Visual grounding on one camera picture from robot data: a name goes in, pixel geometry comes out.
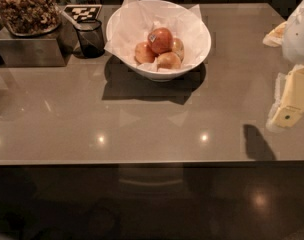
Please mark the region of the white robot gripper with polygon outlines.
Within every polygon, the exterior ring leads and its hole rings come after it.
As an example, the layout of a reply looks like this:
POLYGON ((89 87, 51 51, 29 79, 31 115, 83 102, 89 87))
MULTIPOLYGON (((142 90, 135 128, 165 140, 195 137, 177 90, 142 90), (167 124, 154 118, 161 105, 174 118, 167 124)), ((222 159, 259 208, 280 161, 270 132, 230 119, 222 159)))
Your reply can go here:
MULTIPOLYGON (((270 47, 282 45, 283 56, 294 64, 304 64, 304 0, 289 16, 263 38, 270 47)), ((279 73, 275 81, 275 102, 266 127, 282 132, 293 127, 304 115, 304 65, 295 65, 288 74, 279 73)))

